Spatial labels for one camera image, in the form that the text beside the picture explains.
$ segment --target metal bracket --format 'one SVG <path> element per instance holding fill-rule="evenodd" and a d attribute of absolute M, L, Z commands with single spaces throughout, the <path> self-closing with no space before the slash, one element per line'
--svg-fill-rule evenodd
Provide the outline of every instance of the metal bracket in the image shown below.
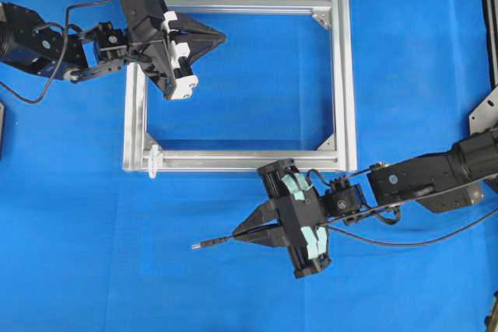
<path fill-rule="evenodd" d="M 313 11 L 311 17 L 317 21 L 324 29 L 329 30 L 331 28 L 330 12 L 327 11 Z"/>
<path fill-rule="evenodd" d="M 329 31 L 332 135 L 314 151 L 174 151 L 161 149 L 147 133 L 147 78 L 130 64 L 124 109 L 123 169 L 147 171 L 252 171 L 292 158 L 302 170 L 353 171 L 356 119 L 352 80 L 349 0 L 167 0 L 170 9 L 189 13 L 309 15 Z"/>
<path fill-rule="evenodd" d="M 498 124 L 498 87 L 468 115 L 468 122 L 471 135 Z"/>

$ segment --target blue surface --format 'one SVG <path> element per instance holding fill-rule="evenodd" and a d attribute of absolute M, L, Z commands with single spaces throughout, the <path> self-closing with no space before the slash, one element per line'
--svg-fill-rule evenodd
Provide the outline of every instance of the blue surface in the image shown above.
<path fill-rule="evenodd" d="M 66 5 L 88 0 L 4 1 L 61 22 Z M 466 136 L 468 112 L 489 91 L 481 0 L 351 6 L 359 165 L 446 150 Z M 118 4 L 78 10 L 73 20 L 90 27 L 107 19 L 124 25 Z M 198 135 L 206 148 L 219 139 L 241 148 L 272 140 L 312 149 L 330 128 L 327 101 L 314 102 L 330 95 L 317 87 L 328 76 L 307 63 L 327 58 L 323 44 L 311 48 L 321 30 L 299 17 L 282 24 L 233 19 L 240 27 L 209 19 L 230 42 L 195 65 L 201 84 L 190 103 L 161 102 L 151 87 L 152 133 L 182 146 Z M 271 25 L 278 29 L 266 33 Z M 4 65 L 0 77 L 32 96 L 43 84 Z M 299 281 L 285 250 L 230 243 L 190 251 L 245 218 L 265 199 L 263 186 L 255 173 L 161 174 L 152 181 L 122 172 L 124 80 L 121 73 L 78 86 L 56 82 L 36 107 L 0 92 L 7 106 L 0 330 L 483 329 L 498 289 L 496 220 L 417 250 L 333 236 L 334 264 Z M 282 99 L 268 108 L 265 93 Z M 486 194 L 476 208 L 431 215 L 411 204 L 394 228 L 372 221 L 350 229 L 385 240 L 439 236 L 495 206 L 498 198 Z"/>

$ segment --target black plastic part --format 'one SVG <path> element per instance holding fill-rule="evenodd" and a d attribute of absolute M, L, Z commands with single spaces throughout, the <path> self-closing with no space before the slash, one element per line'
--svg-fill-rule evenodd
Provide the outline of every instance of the black plastic part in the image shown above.
<path fill-rule="evenodd" d="M 491 129 L 454 143 L 449 152 L 424 155 L 372 171 L 368 179 L 377 203 L 391 204 L 452 188 L 456 189 L 417 201 L 436 213 L 479 203 L 483 195 L 477 183 L 458 186 L 498 172 L 497 142 L 498 130 Z"/>
<path fill-rule="evenodd" d="M 170 69 L 166 48 L 166 36 L 161 30 L 164 21 L 163 3 L 159 0 L 120 0 L 124 16 L 128 21 L 129 55 L 145 55 L 147 62 L 139 64 L 156 86 L 166 94 L 168 77 L 173 75 Z M 163 40 L 163 43 L 151 43 Z"/>
<path fill-rule="evenodd" d="M 97 65 L 73 71 L 70 78 L 73 83 L 117 72 L 127 61 L 128 38 L 123 30 L 113 28 L 112 23 L 99 23 L 85 32 L 84 41 L 93 42 Z"/>
<path fill-rule="evenodd" d="M 225 40 L 225 35 L 213 28 L 203 25 L 190 17 L 177 13 L 177 21 L 170 21 L 171 31 L 168 36 L 162 30 L 164 13 L 167 5 L 164 0 L 120 0 L 124 15 L 128 21 L 129 55 L 141 66 L 145 74 L 152 79 L 169 99 L 176 89 L 176 79 L 192 75 L 190 65 L 204 54 L 207 54 Z M 175 43 L 188 43 L 191 50 L 188 58 L 179 61 L 181 67 L 170 66 L 169 40 Z"/>
<path fill-rule="evenodd" d="M 363 191 L 359 184 L 351 186 L 346 179 L 338 179 L 331 182 L 332 188 L 325 191 L 321 198 L 324 209 L 332 217 L 340 217 L 358 212 L 366 205 Z M 354 222 L 355 218 L 346 219 L 345 224 Z"/>
<path fill-rule="evenodd" d="M 50 28 L 34 32 L 45 21 L 31 9 L 0 3 L 0 61 L 26 73 L 50 77 L 60 58 L 63 37 Z M 63 80 L 69 70 L 88 68 L 81 40 L 69 35 L 61 67 L 54 77 Z"/>
<path fill-rule="evenodd" d="M 325 253 L 314 259 L 308 258 L 307 241 L 301 228 L 315 229 L 325 221 L 326 213 L 313 187 L 302 191 L 303 199 L 296 199 L 282 182 L 285 175 L 294 178 L 298 172 L 291 159 L 279 160 L 258 169 L 270 200 L 257 207 L 232 234 L 239 241 L 273 247 L 286 246 L 293 263 L 294 276 L 302 278 L 323 271 L 331 260 L 328 242 Z M 261 227 L 275 219 L 277 223 Z"/>
<path fill-rule="evenodd" d="M 186 15 L 177 13 L 177 18 L 178 20 L 168 23 L 171 29 L 179 31 L 172 35 L 171 40 L 177 44 L 188 43 L 191 50 L 188 55 L 189 64 L 193 64 L 226 40 L 225 34 Z"/>

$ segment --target blue background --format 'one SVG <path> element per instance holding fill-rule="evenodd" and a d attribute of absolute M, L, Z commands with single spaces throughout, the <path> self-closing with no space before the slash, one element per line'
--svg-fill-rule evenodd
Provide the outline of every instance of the blue background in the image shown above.
<path fill-rule="evenodd" d="M 66 5 L 90 0 L 2 1 L 62 22 Z M 359 166 L 443 151 L 466 136 L 467 115 L 490 87 L 481 0 L 351 0 L 351 18 Z M 119 4 L 72 20 L 108 19 L 124 25 Z M 229 42 L 196 63 L 201 82 L 190 102 L 163 102 L 151 85 L 156 138 L 172 147 L 198 139 L 206 148 L 312 149 L 330 132 L 330 76 L 316 62 L 328 52 L 316 23 L 202 20 Z M 4 65 L 0 77 L 31 96 L 44 83 Z M 498 289 L 496 220 L 415 250 L 333 236 L 333 265 L 297 281 L 285 250 L 189 249 L 229 232 L 265 199 L 255 173 L 150 180 L 121 171 L 124 73 L 56 82 L 35 107 L 5 92 L 0 100 L 0 330 L 483 330 Z M 410 204 L 393 228 L 349 229 L 385 240 L 439 236 L 496 206 L 485 192 L 478 207 L 431 215 Z"/>

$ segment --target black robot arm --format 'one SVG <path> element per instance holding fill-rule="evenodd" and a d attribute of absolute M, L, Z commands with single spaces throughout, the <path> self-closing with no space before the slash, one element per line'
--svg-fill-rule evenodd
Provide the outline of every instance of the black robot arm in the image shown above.
<path fill-rule="evenodd" d="M 230 236 L 206 240 L 193 249 L 228 239 L 286 247 L 294 275 L 302 278 L 323 271 L 331 263 L 328 229 L 377 245 L 411 247 L 438 243 L 496 214 L 498 210 L 457 232 L 421 243 L 375 242 L 330 227 L 334 222 L 348 225 L 370 217 L 393 225 L 401 218 L 401 205 L 408 201 L 417 201 L 434 213 L 478 204 L 484 198 L 480 181 L 496 190 L 498 128 L 456 142 L 448 152 L 423 155 L 390 166 L 379 163 L 330 182 L 321 178 L 329 187 L 322 196 L 311 184 L 310 172 L 306 176 L 301 174 L 291 159 L 263 166 L 258 172 L 269 200 L 257 207 Z M 360 173 L 368 173 L 377 200 L 375 207 L 367 204 L 359 184 L 351 184 L 352 176 Z M 394 217 L 386 217 L 386 212 Z"/>
<path fill-rule="evenodd" d="M 110 1 L 113 0 L 68 7 L 64 26 L 46 23 L 30 9 L 0 3 L 0 61 L 26 73 L 49 78 L 46 89 L 53 79 L 77 83 L 137 62 L 167 100 L 190 97 L 198 84 L 191 65 L 220 45 L 225 35 L 169 10 L 166 0 L 120 0 L 128 21 L 126 30 L 115 29 L 109 22 L 99 23 L 87 31 L 69 24 L 71 9 Z M 88 66 L 82 47 L 87 43 L 93 44 L 96 66 Z M 2 86 L 23 99 L 4 83 Z"/>

